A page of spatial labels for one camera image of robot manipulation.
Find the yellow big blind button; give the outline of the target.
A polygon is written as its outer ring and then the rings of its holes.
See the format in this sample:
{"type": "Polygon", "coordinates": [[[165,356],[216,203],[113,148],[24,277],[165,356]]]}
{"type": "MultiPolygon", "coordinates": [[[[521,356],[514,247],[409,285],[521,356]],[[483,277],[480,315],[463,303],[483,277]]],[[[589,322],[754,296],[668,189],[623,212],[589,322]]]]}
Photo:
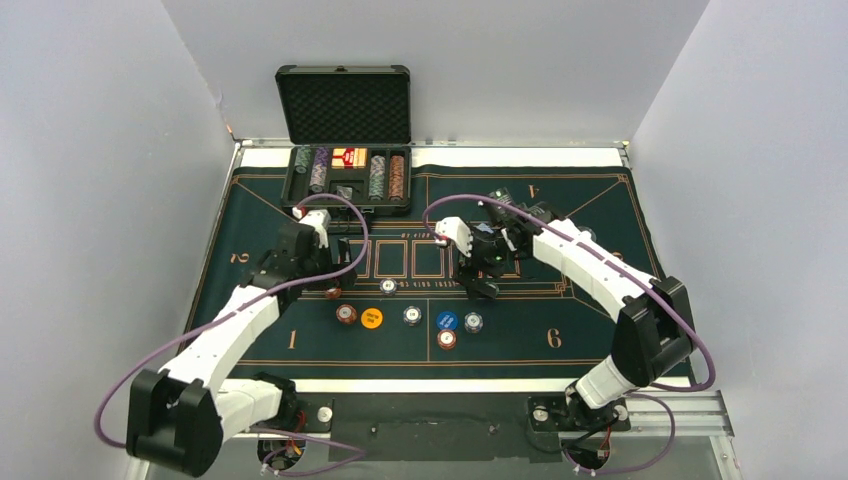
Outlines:
{"type": "Polygon", "coordinates": [[[361,324],[369,330],[379,328],[383,324],[383,321],[384,315],[382,311],[377,308],[367,308],[360,316],[361,324]]]}

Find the blue small blind button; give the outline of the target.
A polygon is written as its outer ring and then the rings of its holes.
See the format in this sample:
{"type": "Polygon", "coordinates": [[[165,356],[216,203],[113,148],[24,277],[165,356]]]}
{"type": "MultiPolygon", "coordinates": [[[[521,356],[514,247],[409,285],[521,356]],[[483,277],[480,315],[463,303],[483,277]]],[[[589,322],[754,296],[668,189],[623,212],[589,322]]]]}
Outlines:
{"type": "Polygon", "coordinates": [[[459,317],[452,311],[443,311],[436,316],[436,325],[439,330],[456,330],[459,325],[459,317]]]}

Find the blue playing card deck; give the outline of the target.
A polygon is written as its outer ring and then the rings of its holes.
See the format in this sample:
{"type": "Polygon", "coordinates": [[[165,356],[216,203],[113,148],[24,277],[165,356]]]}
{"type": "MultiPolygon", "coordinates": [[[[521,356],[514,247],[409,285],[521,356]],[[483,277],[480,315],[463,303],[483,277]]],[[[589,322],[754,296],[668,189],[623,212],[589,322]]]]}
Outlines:
{"type": "Polygon", "coordinates": [[[481,234],[492,235],[494,233],[494,231],[486,223],[477,224],[475,228],[481,234]]]}

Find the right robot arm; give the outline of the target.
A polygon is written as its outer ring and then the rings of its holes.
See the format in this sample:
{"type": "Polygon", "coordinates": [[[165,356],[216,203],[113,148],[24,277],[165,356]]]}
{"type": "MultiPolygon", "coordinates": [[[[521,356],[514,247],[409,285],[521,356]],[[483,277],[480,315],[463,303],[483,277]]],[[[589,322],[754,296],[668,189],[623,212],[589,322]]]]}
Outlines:
{"type": "Polygon", "coordinates": [[[531,259],[589,294],[615,325],[609,354],[564,390],[559,415],[566,428],[590,431],[623,419],[626,394],[653,385],[696,350],[688,293],[679,280],[627,265],[546,202],[516,203],[506,190],[472,199],[487,223],[445,217],[433,234],[436,243],[458,251],[454,278],[469,297],[496,298],[493,281],[506,263],[531,259]]]}

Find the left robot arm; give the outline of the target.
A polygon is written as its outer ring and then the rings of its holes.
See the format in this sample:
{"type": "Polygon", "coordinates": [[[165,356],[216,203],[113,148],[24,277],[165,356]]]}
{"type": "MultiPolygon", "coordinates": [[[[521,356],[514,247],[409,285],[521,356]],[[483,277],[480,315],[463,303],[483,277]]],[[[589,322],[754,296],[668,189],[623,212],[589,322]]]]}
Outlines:
{"type": "Polygon", "coordinates": [[[350,261],[338,263],[332,254],[328,224],[328,212],[314,210],[284,225],[276,246],[260,257],[205,331],[159,370],[143,370],[133,379],[129,455],[197,478],[233,436],[264,422],[275,430],[298,424],[293,381],[230,374],[304,290],[354,279],[350,261]]]}

